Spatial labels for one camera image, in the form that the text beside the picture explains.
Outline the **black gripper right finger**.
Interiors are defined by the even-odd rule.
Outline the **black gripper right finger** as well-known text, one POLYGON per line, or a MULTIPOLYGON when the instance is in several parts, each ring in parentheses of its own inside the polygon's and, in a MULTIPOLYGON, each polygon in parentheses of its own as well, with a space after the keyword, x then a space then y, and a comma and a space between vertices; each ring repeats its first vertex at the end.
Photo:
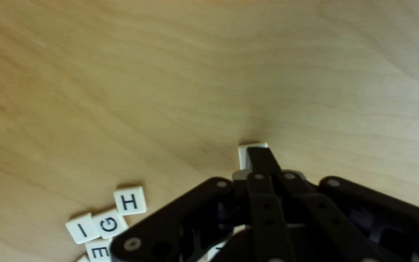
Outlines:
POLYGON ((419 262, 419 207, 356 182, 311 183, 246 150, 246 234, 261 262, 419 262))

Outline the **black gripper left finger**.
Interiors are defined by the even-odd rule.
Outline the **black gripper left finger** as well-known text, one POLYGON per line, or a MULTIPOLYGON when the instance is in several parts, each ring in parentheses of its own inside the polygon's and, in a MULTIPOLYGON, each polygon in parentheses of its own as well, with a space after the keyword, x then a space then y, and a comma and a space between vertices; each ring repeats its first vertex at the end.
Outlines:
POLYGON ((242 224, 242 185, 212 178, 111 243, 113 262, 198 262, 242 224))

